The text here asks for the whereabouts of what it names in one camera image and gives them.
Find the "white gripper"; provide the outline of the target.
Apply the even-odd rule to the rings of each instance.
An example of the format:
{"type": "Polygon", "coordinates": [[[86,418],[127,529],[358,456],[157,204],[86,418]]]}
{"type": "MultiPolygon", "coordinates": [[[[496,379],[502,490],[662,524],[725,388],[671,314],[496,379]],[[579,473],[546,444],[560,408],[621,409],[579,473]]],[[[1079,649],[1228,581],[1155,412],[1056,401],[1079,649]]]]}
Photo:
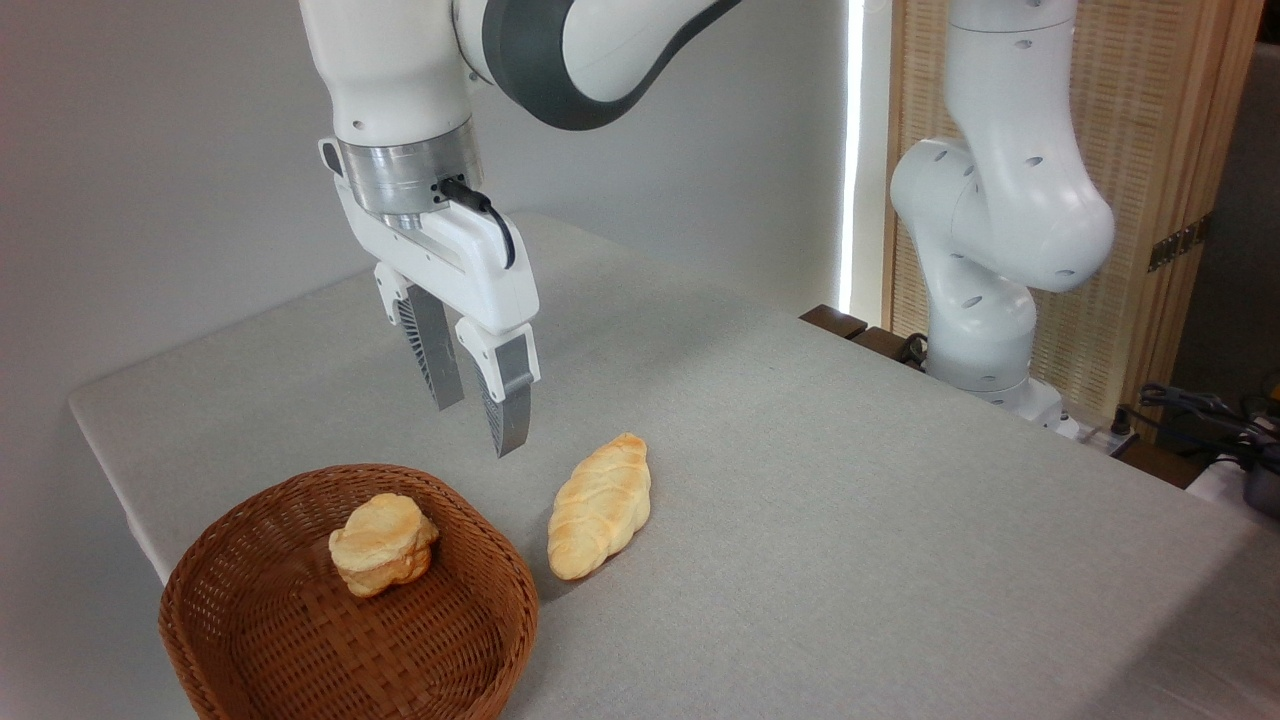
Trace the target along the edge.
{"type": "Polygon", "coordinates": [[[472,359],[495,455],[513,452],[527,441],[532,384],[541,379],[527,324],[540,302],[518,229],[507,222],[516,254],[507,266],[506,236],[488,214],[452,202],[406,227],[364,210],[349,178],[334,176],[338,197],[355,238],[380,261],[374,277],[387,319],[404,332],[434,404],[444,410],[465,397],[447,305],[466,316],[454,328],[472,359]]]}

